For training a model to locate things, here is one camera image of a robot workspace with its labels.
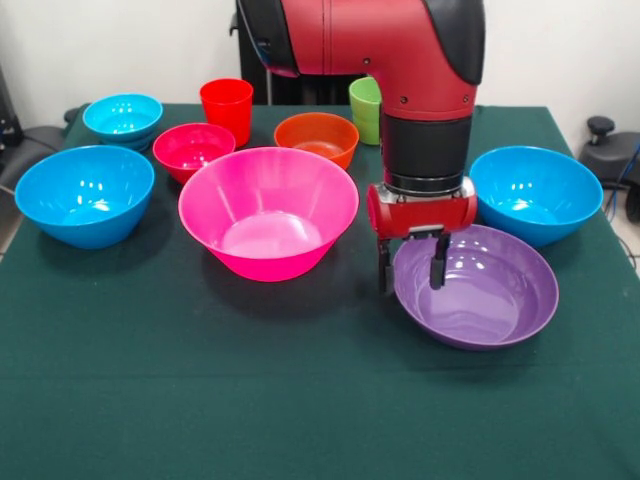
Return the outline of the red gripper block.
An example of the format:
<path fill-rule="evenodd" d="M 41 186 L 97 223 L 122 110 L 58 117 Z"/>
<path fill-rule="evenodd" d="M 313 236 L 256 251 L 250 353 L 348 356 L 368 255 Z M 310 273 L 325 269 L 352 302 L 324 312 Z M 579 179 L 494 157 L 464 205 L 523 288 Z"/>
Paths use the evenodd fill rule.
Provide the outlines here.
<path fill-rule="evenodd" d="M 378 279 L 382 295 L 394 294 L 394 269 L 391 262 L 391 239 L 439 234 L 430 263 L 430 287 L 445 284 L 448 249 L 452 232 L 468 228 L 478 210 L 478 198 L 472 180 L 464 177 L 453 194 L 416 197 L 393 193 L 384 184 L 369 186 L 367 211 L 378 237 Z"/>

